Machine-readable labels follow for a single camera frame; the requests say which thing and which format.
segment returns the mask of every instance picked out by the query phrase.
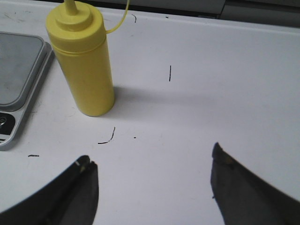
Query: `silver scale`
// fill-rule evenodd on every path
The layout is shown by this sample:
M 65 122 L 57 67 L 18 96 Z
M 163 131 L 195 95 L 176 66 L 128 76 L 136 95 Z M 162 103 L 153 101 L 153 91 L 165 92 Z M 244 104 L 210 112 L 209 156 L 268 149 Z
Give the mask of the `silver scale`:
M 0 32 L 0 150 L 17 134 L 53 59 L 37 36 Z

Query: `ink mark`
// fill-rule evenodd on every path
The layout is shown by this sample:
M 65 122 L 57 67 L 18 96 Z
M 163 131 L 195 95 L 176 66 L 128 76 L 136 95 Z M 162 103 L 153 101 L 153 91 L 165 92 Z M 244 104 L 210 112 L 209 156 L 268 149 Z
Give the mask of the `ink mark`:
M 113 128 L 113 132 L 112 132 L 112 137 L 111 137 L 111 139 L 109 139 L 107 142 L 100 142 L 100 143 L 98 143 L 98 144 L 107 144 L 107 143 L 109 143 L 109 142 L 113 139 L 115 129 L 116 129 L 116 127 Z
M 6 16 L 8 19 L 14 20 L 13 18 L 11 18 L 9 15 L 7 15 L 6 13 L 4 14 L 4 16 Z
M 68 115 L 67 117 L 75 116 L 75 114 L 76 114 L 76 110 L 74 111 L 74 113 L 72 115 Z
M 171 81 L 171 70 L 172 70 L 172 67 L 170 65 L 169 82 Z
M 132 14 L 133 15 L 133 14 Z M 135 23 L 136 23 L 136 16 L 135 15 L 133 15 L 134 17 L 135 17 Z

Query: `white countertop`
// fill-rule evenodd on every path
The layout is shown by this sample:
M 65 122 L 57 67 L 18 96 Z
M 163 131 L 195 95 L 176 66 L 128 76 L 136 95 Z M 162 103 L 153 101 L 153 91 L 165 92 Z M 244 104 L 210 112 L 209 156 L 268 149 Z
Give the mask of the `white countertop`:
M 49 41 L 56 5 L 0 0 L 1 31 Z M 100 10 L 106 28 L 123 14 Z M 129 11 L 108 44 L 114 108 L 80 113 L 55 60 L 17 145 L 0 151 L 0 211 L 86 154 L 99 166 L 94 224 L 224 224 L 215 142 L 300 200 L 299 29 Z

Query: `black plastic piece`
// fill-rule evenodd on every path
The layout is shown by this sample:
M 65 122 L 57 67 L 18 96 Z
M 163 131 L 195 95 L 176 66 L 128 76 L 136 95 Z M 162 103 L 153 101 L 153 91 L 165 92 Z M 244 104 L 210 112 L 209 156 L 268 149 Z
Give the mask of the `black plastic piece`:
M 91 225 L 98 196 L 98 167 L 81 156 L 44 188 L 1 213 L 0 225 Z
M 10 135 L 15 126 L 15 118 L 8 114 L 0 112 L 0 135 Z
M 223 151 L 212 153 L 211 186 L 226 225 L 299 225 L 300 203 Z

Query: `yellow squeeze bottle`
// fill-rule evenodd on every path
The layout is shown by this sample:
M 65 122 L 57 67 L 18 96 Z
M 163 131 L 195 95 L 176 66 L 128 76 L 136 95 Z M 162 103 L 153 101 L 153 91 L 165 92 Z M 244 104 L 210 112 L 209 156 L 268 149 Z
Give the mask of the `yellow squeeze bottle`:
M 102 14 L 95 7 L 65 0 L 46 19 L 49 39 L 79 110 L 100 116 L 114 104 L 113 82 Z

